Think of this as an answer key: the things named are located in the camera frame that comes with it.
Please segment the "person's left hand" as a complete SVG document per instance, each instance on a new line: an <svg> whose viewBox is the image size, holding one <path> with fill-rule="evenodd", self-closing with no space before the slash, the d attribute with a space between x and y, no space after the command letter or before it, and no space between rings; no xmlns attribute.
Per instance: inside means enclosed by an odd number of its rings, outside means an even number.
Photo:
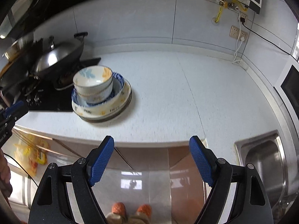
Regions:
<svg viewBox="0 0 299 224"><path fill-rule="evenodd" d="M11 187L10 179L11 179L11 171L8 166L8 161L4 156L3 151L1 150L0 156L0 172L1 172L1 180L6 183L7 186Z"/></svg>

